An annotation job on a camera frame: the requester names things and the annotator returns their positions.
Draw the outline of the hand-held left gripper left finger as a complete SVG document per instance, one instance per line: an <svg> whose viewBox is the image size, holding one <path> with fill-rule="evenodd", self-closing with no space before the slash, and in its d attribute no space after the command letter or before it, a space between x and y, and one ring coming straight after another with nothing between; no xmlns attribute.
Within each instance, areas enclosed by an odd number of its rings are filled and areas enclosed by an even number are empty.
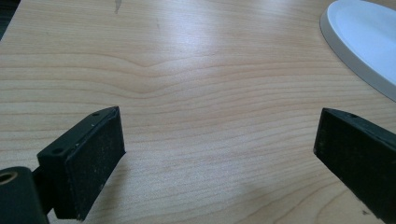
<svg viewBox="0 0 396 224"><path fill-rule="evenodd" d="M125 154L120 109L96 111L37 154L59 219L83 220Z"/></svg>

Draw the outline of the white utensil stand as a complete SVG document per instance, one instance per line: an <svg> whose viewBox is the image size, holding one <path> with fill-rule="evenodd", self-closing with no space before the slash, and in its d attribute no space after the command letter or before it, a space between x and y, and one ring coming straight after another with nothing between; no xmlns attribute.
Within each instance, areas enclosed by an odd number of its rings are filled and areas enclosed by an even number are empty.
<svg viewBox="0 0 396 224"><path fill-rule="evenodd" d="M319 27L348 68L396 102L396 10L365 0L336 0Z"/></svg>

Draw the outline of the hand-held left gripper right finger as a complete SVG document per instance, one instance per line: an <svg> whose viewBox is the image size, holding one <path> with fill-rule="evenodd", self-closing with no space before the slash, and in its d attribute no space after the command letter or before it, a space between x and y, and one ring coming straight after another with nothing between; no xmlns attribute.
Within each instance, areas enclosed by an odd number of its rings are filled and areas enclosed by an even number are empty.
<svg viewBox="0 0 396 224"><path fill-rule="evenodd" d="M314 154L377 218L396 224L396 133L324 108Z"/></svg>

